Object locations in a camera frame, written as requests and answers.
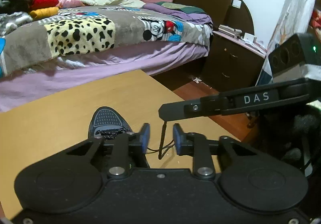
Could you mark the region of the dark blue sneaker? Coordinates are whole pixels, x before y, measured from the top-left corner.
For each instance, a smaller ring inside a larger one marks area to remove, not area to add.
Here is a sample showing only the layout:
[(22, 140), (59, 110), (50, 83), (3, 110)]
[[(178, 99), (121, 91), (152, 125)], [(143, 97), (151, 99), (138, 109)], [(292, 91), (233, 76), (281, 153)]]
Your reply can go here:
[(115, 139), (117, 135), (132, 132), (127, 121), (111, 107), (99, 107), (89, 123), (88, 138)]

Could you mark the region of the black speckled shoelace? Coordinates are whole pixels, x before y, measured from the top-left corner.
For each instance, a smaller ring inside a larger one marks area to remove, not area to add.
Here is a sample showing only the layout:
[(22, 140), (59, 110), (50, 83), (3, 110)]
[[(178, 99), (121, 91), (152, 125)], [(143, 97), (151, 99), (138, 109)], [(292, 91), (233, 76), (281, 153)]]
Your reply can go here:
[(167, 130), (167, 122), (165, 121), (162, 126), (162, 131), (160, 135), (160, 142), (159, 142), (159, 148), (158, 149), (152, 149), (147, 148), (147, 154), (158, 154), (158, 159), (161, 160), (166, 153), (169, 151), (169, 149), (173, 148), (174, 146), (174, 140), (172, 139), (168, 144), (165, 144), (165, 134)]

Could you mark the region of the dark wooden nightstand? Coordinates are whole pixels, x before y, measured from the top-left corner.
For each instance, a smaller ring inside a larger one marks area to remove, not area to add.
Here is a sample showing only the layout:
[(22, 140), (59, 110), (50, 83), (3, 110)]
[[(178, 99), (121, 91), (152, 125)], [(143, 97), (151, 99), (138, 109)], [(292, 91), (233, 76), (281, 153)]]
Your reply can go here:
[(219, 92), (252, 87), (264, 59), (260, 51), (242, 40), (215, 31), (201, 80)]

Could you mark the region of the items on nightstand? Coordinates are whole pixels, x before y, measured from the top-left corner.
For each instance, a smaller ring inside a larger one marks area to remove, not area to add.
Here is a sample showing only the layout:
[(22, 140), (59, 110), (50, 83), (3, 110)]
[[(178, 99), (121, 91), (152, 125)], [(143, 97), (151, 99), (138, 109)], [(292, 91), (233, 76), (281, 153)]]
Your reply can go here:
[(215, 31), (217, 35), (224, 36), (225, 38), (232, 39), (239, 44), (252, 45), (256, 43), (256, 37), (250, 33), (243, 33), (242, 30), (231, 28), (226, 25), (219, 25), (218, 31)]

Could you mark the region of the purple bed sheet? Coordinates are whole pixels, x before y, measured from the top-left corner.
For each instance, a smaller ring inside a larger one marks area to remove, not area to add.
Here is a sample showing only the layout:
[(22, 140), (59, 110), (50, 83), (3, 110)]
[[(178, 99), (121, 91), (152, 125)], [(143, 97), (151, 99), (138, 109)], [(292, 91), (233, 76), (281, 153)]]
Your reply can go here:
[(123, 46), (96, 54), (53, 61), (54, 70), (17, 72), (1, 79), (1, 111), (88, 82), (133, 70), (157, 75), (208, 56), (205, 46), (179, 42), (149, 42)]

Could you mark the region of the folded purple green blanket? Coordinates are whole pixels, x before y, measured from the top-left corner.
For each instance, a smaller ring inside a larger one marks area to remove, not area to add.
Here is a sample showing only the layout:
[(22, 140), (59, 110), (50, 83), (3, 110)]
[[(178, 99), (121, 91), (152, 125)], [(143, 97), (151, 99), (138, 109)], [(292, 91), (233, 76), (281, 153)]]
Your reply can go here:
[(146, 3), (143, 5), (143, 9), (171, 15), (175, 18), (179, 18), (197, 25), (213, 25), (211, 17), (202, 8), (195, 6), (160, 1), (156, 3)]

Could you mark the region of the cartoon patchwork blanket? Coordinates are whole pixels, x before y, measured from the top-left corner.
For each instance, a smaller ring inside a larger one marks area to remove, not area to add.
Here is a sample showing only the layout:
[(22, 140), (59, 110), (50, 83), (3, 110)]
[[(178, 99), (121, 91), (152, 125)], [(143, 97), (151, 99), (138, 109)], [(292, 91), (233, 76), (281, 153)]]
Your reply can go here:
[(182, 17), (150, 9), (96, 6), (61, 9), (1, 36), (1, 77), (59, 57), (99, 53), (149, 42), (210, 46), (208, 14)]

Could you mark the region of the yellow folded garment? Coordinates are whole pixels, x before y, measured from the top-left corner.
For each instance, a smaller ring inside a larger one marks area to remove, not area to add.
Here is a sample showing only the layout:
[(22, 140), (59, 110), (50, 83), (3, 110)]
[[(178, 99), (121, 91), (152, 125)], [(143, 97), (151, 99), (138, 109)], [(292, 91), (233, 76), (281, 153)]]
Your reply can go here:
[(50, 16), (57, 15), (58, 12), (59, 12), (58, 7), (48, 7), (48, 8), (33, 10), (29, 12), (29, 15), (33, 18), (33, 20), (41, 20), (44, 18), (49, 18)]

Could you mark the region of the grey white folded clothes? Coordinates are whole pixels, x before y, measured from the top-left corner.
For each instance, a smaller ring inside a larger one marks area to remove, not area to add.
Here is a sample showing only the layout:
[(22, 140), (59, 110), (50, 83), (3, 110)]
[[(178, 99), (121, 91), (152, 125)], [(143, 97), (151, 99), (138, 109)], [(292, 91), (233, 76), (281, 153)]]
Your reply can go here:
[(26, 12), (1, 14), (1, 37), (32, 21), (33, 18)]

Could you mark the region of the red folded garment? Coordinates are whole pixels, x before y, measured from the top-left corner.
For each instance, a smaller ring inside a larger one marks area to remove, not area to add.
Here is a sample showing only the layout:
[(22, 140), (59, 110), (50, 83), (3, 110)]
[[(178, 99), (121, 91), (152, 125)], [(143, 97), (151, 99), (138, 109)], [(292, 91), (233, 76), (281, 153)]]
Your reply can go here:
[(29, 10), (37, 10), (42, 8), (56, 7), (59, 0), (32, 0)]

